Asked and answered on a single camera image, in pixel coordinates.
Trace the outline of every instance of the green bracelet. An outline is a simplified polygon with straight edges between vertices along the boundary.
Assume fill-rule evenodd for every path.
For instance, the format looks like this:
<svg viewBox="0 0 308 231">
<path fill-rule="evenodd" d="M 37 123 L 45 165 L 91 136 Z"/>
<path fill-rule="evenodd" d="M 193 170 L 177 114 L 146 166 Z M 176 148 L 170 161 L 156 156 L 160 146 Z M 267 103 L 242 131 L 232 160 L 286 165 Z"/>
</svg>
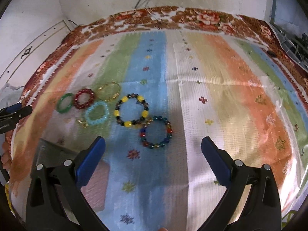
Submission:
<svg viewBox="0 0 308 231">
<path fill-rule="evenodd" d="M 66 98 L 66 97 L 69 97 L 71 96 L 72 99 L 70 101 L 70 104 L 67 105 L 64 109 L 60 109 L 60 105 L 62 103 L 62 101 Z M 63 95 L 59 100 L 58 100 L 58 103 L 57 103 L 57 106 L 56 106 L 56 110 L 60 113 L 60 114 L 63 114 L 63 113 L 66 113 L 70 110 L 70 108 L 72 107 L 73 105 L 73 97 L 74 97 L 74 94 L 72 93 L 67 93 L 65 95 Z"/>
</svg>

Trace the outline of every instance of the black and yellow beaded bracelet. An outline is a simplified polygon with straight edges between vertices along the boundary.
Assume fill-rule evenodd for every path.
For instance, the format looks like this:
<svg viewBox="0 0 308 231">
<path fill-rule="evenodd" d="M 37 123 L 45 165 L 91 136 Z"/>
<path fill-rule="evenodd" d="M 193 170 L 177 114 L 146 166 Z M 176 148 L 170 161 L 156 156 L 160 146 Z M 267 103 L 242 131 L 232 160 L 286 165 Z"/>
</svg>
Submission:
<svg viewBox="0 0 308 231">
<path fill-rule="evenodd" d="M 128 99 L 130 98 L 136 98 L 139 102 L 141 102 L 144 107 L 144 110 L 142 111 L 141 117 L 138 120 L 124 122 L 121 120 L 121 117 L 120 117 L 120 105 L 123 102 L 127 102 Z M 118 124 L 120 124 L 121 126 L 125 126 L 125 127 L 131 127 L 132 125 L 141 124 L 147 117 L 148 111 L 149 111 L 149 104 L 145 101 L 143 96 L 138 95 L 138 94 L 131 94 L 131 95 L 128 94 L 126 96 L 123 96 L 123 98 L 119 100 L 118 103 L 116 103 L 115 107 L 116 108 L 114 111 L 114 116 L 116 117 L 116 121 Z"/>
</svg>

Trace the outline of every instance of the light blue beaded bracelet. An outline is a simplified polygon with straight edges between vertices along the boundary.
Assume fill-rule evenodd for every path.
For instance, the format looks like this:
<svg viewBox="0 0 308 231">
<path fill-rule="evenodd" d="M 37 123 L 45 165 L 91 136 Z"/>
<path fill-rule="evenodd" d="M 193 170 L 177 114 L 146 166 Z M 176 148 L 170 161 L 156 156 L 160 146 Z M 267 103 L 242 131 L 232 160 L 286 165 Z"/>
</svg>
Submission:
<svg viewBox="0 0 308 231">
<path fill-rule="evenodd" d="M 90 117 L 89 117 L 89 114 L 98 105 L 102 105 L 102 106 L 105 107 L 105 114 L 100 119 L 91 120 Z M 98 101 L 98 102 L 95 102 L 94 104 L 92 104 L 89 108 L 87 108 L 84 118 L 86 119 L 88 124 L 95 125 L 95 124 L 103 123 L 108 118 L 108 115 L 109 115 L 109 109 L 108 109 L 107 103 L 105 103 L 104 101 Z"/>
</svg>

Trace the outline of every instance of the blue gripper pad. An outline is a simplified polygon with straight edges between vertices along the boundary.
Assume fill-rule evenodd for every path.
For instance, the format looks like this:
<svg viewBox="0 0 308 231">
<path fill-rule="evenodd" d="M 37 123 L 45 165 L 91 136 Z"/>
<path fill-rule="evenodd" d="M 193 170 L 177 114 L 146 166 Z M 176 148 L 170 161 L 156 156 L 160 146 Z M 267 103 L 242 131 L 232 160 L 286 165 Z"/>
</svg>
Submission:
<svg viewBox="0 0 308 231">
<path fill-rule="evenodd" d="M 233 160 L 229 154 L 218 149 L 210 137 L 204 137 L 201 142 L 201 151 L 210 165 L 220 185 L 229 188 Z"/>
<path fill-rule="evenodd" d="M 21 107 L 22 107 L 22 105 L 21 105 L 21 103 L 19 102 L 19 103 L 16 103 L 16 104 L 12 105 L 12 106 L 7 107 L 7 108 L 5 109 L 5 112 L 8 113 L 8 114 L 11 114 L 11 113 L 14 113 L 14 112 L 16 112 L 17 110 L 21 109 Z"/>
<path fill-rule="evenodd" d="M 81 151 L 75 160 L 75 184 L 78 189 L 86 186 L 106 150 L 103 137 L 98 136 L 87 150 Z"/>
</svg>

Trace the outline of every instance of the green stripe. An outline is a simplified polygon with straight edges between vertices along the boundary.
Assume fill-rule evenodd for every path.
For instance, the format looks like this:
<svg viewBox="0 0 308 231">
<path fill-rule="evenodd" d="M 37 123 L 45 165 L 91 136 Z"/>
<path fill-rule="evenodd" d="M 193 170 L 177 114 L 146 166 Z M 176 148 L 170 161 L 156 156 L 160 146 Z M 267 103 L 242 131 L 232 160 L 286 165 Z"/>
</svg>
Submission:
<svg viewBox="0 0 308 231">
<path fill-rule="evenodd" d="M 288 91 L 285 89 L 282 81 L 278 78 L 278 76 L 275 74 L 275 72 L 268 66 L 268 64 L 261 59 L 261 57 L 254 52 L 254 50 L 250 47 L 250 45 L 243 41 L 237 41 L 239 43 L 239 46 L 246 52 L 250 52 L 248 55 L 249 58 L 256 63 L 259 68 L 264 72 L 268 74 L 268 77 L 273 81 L 273 83 L 280 87 L 280 90 L 278 90 L 278 94 L 283 100 L 283 105 L 288 104 L 290 107 L 289 109 L 286 109 L 287 115 L 290 119 L 291 124 L 293 127 L 295 124 L 299 127 L 299 129 L 294 133 L 296 136 L 296 141 L 299 147 L 299 151 L 301 153 L 301 149 L 308 143 L 308 134 L 304 126 L 304 122 L 302 120 L 302 117 L 300 113 L 297 111 L 293 101 L 291 100 Z M 301 160 L 303 162 L 303 165 L 306 167 L 308 163 L 308 156 L 301 156 Z"/>
<path fill-rule="evenodd" d="M 106 83 L 117 82 L 121 85 L 121 83 L 124 82 L 131 55 L 137 48 L 139 41 L 139 33 L 127 34 L 121 38 L 120 42 L 116 45 L 115 50 L 106 58 L 104 64 L 101 65 L 98 74 L 90 86 L 93 91 L 96 92 L 100 86 Z M 108 93 L 112 95 L 118 91 L 118 88 L 115 85 L 110 86 L 110 88 L 111 89 L 108 90 Z M 77 148 L 78 150 L 85 149 L 91 145 L 97 136 L 102 136 L 104 138 L 109 137 L 111 126 L 115 122 L 113 111 L 118 100 L 119 98 L 107 103 L 109 108 L 109 116 L 104 123 L 89 125 L 87 128 L 84 128 L 79 123 L 76 123 L 76 125 L 78 125 L 78 135 L 72 145 L 75 147 L 80 147 Z M 97 107 L 97 110 L 93 110 L 93 113 L 90 114 L 90 118 L 100 118 L 104 114 L 102 110 L 102 107 Z"/>
</svg>

